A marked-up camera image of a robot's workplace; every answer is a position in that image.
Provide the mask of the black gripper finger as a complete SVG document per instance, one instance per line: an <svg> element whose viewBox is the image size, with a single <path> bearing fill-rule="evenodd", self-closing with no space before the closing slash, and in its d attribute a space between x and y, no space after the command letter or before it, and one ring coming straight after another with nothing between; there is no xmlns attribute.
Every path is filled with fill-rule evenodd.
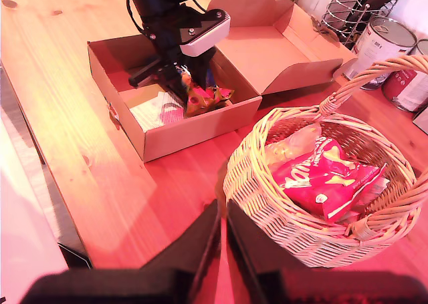
<svg viewBox="0 0 428 304"><path fill-rule="evenodd" d="M227 203L228 241L252 303L305 303L298 286L307 267L279 246L234 201Z"/></svg>
<svg viewBox="0 0 428 304"><path fill-rule="evenodd" d="M191 303L199 291L220 239L214 200L167 248L141 268L141 303Z"/></svg>
<svg viewBox="0 0 428 304"><path fill-rule="evenodd" d="M187 87L184 85L182 75L175 65L161 63L159 67L159 83L168 91L178 97L186 108L188 103Z"/></svg>
<svg viewBox="0 0 428 304"><path fill-rule="evenodd" d="M215 55L216 49L209 48L196 58L195 64L195 81L202 88L206 89L207 85L207 73L210 68L210 61Z"/></svg>

